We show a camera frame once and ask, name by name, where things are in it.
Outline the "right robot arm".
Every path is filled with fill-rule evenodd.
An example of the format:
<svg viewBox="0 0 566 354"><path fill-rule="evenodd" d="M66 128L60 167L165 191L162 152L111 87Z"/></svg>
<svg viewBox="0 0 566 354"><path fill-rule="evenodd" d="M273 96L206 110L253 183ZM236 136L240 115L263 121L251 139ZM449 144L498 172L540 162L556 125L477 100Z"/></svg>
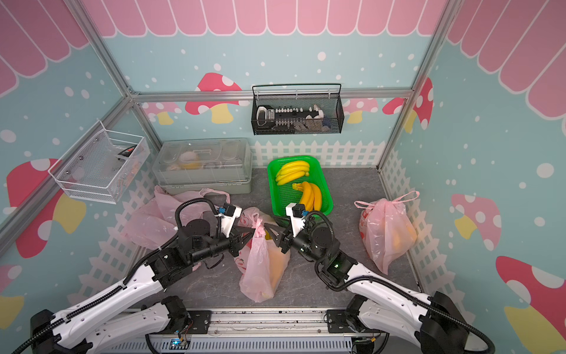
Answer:
<svg viewBox="0 0 566 354"><path fill-rule="evenodd" d="M330 220L320 212L291 215L286 227L264 225L282 252L295 249L314 264L315 274L331 291L354 295L345 310L355 332L385 332L420 348L422 353L469 353L468 341L483 342L481 353L495 344L471 326L449 296L412 291L374 273L340 247Z"/></svg>

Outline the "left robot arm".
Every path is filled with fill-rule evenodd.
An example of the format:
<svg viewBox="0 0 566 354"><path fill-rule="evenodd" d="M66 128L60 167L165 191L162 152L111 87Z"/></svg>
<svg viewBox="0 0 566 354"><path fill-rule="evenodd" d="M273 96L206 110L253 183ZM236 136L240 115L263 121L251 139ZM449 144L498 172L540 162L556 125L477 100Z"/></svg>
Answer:
<svg viewBox="0 0 566 354"><path fill-rule="evenodd" d="M236 257L253 238L255 230L236 224L241 208L216 207L197 198L175 211L177 230L162 246L138 260L124 279L65 310L43 310L30 320L30 338L15 353L96 353L119 342L153 333L179 333L195 322L183 301L168 296L150 308L119 318L131 305L167 290L191 274L197 263Z"/></svg>

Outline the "pink plastic bag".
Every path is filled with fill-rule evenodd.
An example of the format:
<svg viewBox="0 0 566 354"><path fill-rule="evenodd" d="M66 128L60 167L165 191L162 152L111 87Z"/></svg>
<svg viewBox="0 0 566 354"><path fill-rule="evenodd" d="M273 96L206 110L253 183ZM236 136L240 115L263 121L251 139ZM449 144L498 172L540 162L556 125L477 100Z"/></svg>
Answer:
<svg viewBox="0 0 566 354"><path fill-rule="evenodd" d="M238 225L254 229L254 236L234 258L243 273L240 290L254 302L274 298L283 274L290 262L290 254L284 254L275 245L265 224L275 224L274 219L256 207L244 209Z"/></svg>
<svg viewBox="0 0 566 354"><path fill-rule="evenodd" d="M413 190L394 200L355 202L356 208L362 210L359 232L363 244L368 256L383 274L388 274L392 262L417 241L417 232L408 218L406 204L419 196L420 193Z"/></svg>

